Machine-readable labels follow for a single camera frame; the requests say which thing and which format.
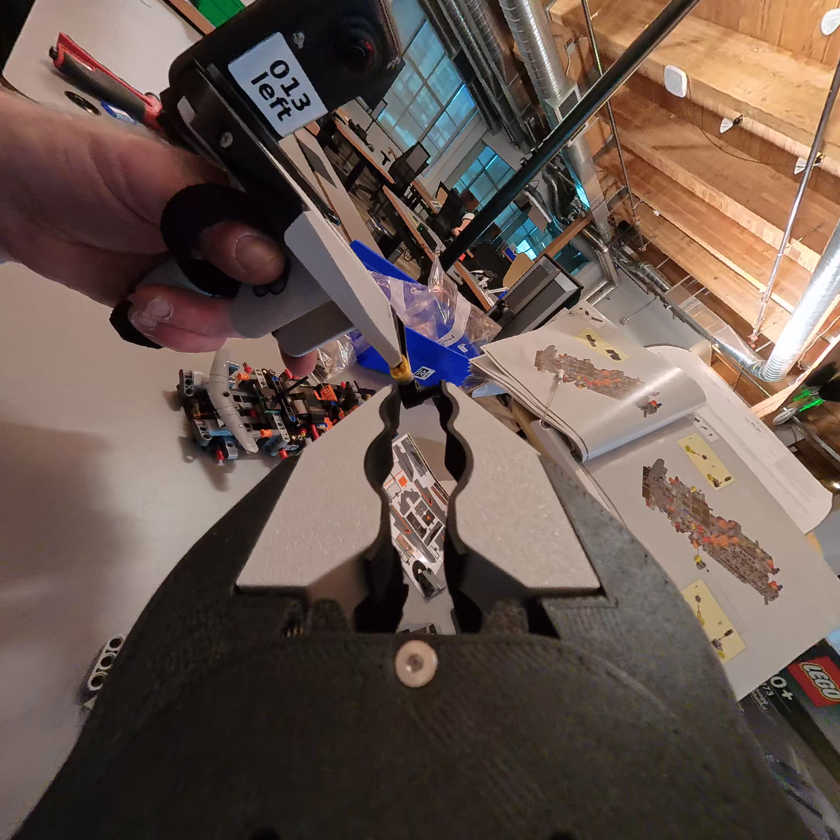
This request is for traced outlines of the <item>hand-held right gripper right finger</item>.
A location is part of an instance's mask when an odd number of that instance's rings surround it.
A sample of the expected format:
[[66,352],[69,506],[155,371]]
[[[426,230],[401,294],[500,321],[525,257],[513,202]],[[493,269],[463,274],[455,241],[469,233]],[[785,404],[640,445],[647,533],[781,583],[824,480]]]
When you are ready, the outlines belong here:
[[601,583],[538,452],[455,385],[441,384],[439,414],[456,480],[444,548],[451,594],[596,593]]

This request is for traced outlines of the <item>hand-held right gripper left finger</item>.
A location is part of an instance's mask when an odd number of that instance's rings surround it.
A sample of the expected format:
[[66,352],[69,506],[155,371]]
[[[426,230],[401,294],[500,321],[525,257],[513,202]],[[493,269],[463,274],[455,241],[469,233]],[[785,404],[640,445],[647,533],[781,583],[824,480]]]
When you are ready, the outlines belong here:
[[388,385],[298,458],[236,587],[303,601],[362,601],[366,564],[390,539],[384,482],[400,397]]

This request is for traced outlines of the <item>small black yellow lego assembly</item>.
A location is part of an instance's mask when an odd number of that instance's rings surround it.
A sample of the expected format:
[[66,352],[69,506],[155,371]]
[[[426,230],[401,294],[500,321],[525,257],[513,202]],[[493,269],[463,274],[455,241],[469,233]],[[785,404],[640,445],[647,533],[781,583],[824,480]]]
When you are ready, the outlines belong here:
[[396,383],[401,404],[405,408],[413,408],[425,402],[427,399],[425,390],[418,384],[410,361],[404,353],[398,364],[391,368],[390,373],[393,381]]

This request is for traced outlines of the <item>lego sticker sheet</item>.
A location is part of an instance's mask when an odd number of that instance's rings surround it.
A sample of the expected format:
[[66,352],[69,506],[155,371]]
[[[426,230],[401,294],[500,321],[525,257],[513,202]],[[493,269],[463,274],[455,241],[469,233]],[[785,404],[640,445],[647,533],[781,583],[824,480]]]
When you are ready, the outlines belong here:
[[409,434],[392,441],[393,466],[384,483],[392,541],[406,578],[426,602],[446,589],[448,493]]

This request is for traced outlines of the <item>partly built lego car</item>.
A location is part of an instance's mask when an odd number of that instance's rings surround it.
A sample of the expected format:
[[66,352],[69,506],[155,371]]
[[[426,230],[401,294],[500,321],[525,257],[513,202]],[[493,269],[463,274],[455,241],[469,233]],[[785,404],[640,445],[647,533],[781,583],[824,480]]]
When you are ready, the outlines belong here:
[[209,374],[180,370],[176,387],[196,445],[219,466],[242,453],[297,455],[374,393],[356,381],[331,385],[237,364],[223,352]]

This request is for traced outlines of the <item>open lego instruction booklet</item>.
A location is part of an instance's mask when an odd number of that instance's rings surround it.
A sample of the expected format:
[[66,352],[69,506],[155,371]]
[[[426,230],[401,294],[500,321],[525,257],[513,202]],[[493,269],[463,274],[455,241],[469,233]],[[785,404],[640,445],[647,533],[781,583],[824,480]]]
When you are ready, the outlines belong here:
[[595,494],[699,619],[737,698],[838,627],[808,538],[832,496],[694,353],[649,349],[591,307],[470,362],[565,436]]

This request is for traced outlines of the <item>long light grey lego beam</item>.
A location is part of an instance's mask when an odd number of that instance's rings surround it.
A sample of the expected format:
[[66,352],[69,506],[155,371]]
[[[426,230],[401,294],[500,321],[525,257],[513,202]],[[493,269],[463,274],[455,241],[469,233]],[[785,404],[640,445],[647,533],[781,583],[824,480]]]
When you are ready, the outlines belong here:
[[125,642],[125,636],[112,636],[99,650],[87,673],[85,691],[95,695],[101,689]]

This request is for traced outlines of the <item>black lego set box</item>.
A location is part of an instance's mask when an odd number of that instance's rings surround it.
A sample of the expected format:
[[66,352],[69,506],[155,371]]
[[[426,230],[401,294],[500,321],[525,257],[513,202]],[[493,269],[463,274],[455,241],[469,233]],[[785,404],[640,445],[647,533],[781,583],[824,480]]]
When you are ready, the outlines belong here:
[[740,700],[773,777],[812,838],[839,838],[839,659],[826,640]]

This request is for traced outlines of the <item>person's left hand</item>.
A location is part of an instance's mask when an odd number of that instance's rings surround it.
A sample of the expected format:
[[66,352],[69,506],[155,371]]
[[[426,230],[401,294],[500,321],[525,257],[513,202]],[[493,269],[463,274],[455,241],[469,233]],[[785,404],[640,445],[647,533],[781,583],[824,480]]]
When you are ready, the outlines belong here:
[[2,261],[109,308],[138,334],[201,353],[240,338],[230,301],[139,282],[168,260],[160,222],[188,186],[228,182],[213,164],[125,123],[1,96]]

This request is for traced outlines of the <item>clear plastic bags bundle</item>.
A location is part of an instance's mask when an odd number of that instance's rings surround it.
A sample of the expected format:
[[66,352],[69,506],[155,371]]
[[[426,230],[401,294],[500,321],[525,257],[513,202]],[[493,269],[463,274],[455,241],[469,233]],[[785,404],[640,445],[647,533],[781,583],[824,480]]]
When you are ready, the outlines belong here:
[[438,258],[427,283],[412,279],[370,250],[362,248],[360,258],[402,321],[408,340],[421,338],[444,356],[469,360],[498,336],[500,325],[461,294]]

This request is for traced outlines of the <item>blue plastic bin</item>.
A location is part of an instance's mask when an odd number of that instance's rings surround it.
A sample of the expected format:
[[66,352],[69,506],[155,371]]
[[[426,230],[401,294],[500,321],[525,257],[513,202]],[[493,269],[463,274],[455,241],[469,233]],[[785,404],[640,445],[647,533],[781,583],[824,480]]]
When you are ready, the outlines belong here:
[[[351,248],[361,262],[363,262],[360,258],[361,249],[374,253],[373,250],[356,240],[352,242]],[[431,343],[421,338],[406,339],[406,351],[414,375],[422,385],[437,384],[440,380],[462,385],[469,373],[469,360],[473,359],[464,360],[459,357],[451,359],[444,356],[443,351],[436,350]]]

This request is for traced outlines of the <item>green plastic bin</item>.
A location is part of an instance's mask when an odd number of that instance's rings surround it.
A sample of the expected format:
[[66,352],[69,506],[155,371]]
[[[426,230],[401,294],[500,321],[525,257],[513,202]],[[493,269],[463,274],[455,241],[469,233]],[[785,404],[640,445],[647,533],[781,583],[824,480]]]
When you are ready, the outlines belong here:
[[242,1],[192,1],[192,4],[214,27],[226,23],[247,6]]

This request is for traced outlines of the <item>red black hand tool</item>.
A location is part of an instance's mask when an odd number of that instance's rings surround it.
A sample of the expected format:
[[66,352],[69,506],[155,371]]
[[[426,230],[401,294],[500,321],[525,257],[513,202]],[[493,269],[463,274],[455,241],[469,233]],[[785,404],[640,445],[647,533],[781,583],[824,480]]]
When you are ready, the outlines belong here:
[[126,112],[145,127],[162,132],[162,105],[153,93],[142,93],[112,73],[68,35],[59,32],[49,57],[61,76],[101,102]]

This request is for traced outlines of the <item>black steel column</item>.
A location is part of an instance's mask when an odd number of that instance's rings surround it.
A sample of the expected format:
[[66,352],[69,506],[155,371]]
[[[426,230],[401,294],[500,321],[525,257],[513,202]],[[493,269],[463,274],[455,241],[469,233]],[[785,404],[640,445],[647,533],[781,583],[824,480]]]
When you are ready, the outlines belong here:
[[612,66],[585,93],[548,137],[531,153],[496,194],[483,206],[465,230],[439,257],[448,270],[487,230],[524,186],[541,172],[552,158],[569,142],[576,139],[585,124],[607,103],[614,91],[624,84],[646,60],[649,54],[669,36],[675,27],[697,5],[697,1],[671,1],[646,29],[627,47]]

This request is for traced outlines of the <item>silver ventilation duct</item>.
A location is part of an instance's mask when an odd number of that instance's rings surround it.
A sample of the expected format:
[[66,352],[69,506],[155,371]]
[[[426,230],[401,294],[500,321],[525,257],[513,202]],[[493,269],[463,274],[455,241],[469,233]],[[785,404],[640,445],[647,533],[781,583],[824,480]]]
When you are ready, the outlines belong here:
[[[446,1],[439,2],[439,6],[459,44],[465,48],[467,59],[477,72],[479,84],[491,100],[496,100],[496,94],[500,94],[499,114],[508,119],[502,126],[519,144],[534,140],[536,136],[518,107],[522,99],[513,83],[518,76],[513,73],[513,58],[501,38],[501,29],[491,3]],[[547,125],[553,130],[580,101],[581,94],[561,65],[548,16],[540,2],[502,1],[498,6]],[[613,230],[589,146],[580,139],[569,142],[561,151],[550,153],[548,162],[539,166],[539,172],[552,173],[551,166],[556,159],[570,169],[577,193],[586,201],[586,208],[591,212],[604,251],[613,237]]]

